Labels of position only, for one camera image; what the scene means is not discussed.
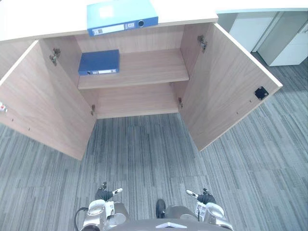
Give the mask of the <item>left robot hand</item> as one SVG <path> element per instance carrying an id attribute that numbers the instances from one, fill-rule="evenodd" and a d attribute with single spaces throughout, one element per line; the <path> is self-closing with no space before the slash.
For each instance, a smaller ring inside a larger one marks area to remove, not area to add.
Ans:
<path id="1" fill-rule="evenodd" d="M 116 189 L 114 191 L 108 191 L 106 189 L 107 187 L 107 182 L 103 182 L 101 183 L 100 187 L 97 189 L 96 194 L 94 199 L 95 200 L 104 200 L 104 201 L 108 201 L 109 199 L 111 199 L 113 196 L 119 194 L 120 192 L 123 191 L 122 188 Z"/>

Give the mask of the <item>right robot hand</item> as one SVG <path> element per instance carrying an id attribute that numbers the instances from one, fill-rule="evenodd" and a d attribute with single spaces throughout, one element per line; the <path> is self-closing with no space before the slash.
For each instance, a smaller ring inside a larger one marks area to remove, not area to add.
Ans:
<path id="1" fill-rule="evenodd" d="M 202 194 L 197 194 L 194 193 L 191 190 L 185 190 L 186 193 L 192 197 L 194 197 L 195 199 L 197 199 L 199 202 L 203 203 L 203 204 L 207 204 L 207 203 L 217 203 L 214 196 L 206 189 L 203 188 L 203 193 Z"/>

